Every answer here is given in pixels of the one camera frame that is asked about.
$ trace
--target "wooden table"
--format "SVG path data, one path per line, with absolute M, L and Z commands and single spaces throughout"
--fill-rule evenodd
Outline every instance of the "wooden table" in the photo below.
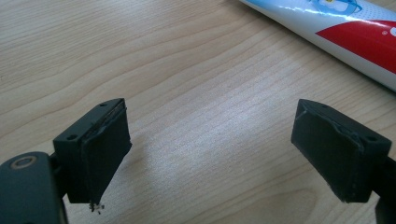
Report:
M 0 2 L 0 162 L 126 99 L 134 146 L 102 215 L 64 198 L 72 224 L 374 223 L 290 134 L 305 98 L 396 141 L 395 96 L 237 0 Z

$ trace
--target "toothpaste tube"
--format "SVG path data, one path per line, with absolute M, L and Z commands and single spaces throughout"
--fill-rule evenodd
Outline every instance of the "toothpaste tube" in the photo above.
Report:
M 241 0 L 396 91 L 396 13 L 363 0 Z

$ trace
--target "black plastic object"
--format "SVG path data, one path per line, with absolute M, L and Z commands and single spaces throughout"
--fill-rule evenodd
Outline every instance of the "black plastic object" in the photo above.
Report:
M 99 104 L 53 140 L 71 203 L 99 204 L 131 148 L 123 99 Z
M 343 202 L 366 203 L 391 142 L 333 108 L 300 100 L 291 142 Z
M 0 223 L 67 223 L 46 153 L 25 153 L 0 166 Z

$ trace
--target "small hole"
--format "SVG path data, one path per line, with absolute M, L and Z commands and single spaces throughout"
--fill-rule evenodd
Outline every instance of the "small hole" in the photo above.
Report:
M 376 142 L 376 140 L 377 140 L 375 137 L 372 137 L 372 136 L 367 136 L 367 139 L 372 142 Z
M 68 136 L 66 139 L 71 141 L 73 139 L 76 139 L 78 136 L 76 134 L 71 134 L 70 136 Z

